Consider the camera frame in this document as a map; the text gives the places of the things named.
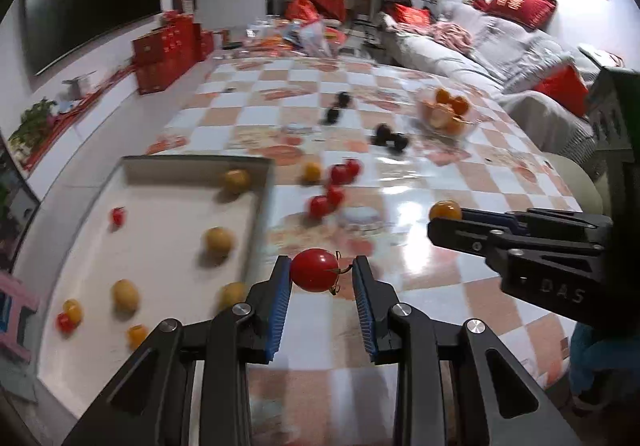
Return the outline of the blue gloved right hand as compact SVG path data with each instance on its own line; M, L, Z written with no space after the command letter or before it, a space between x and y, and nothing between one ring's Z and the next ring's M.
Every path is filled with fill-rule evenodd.
M593 328L578 322L570 338L570 392L577 408L595 411L608 391L626 395L639 388L639 331Z

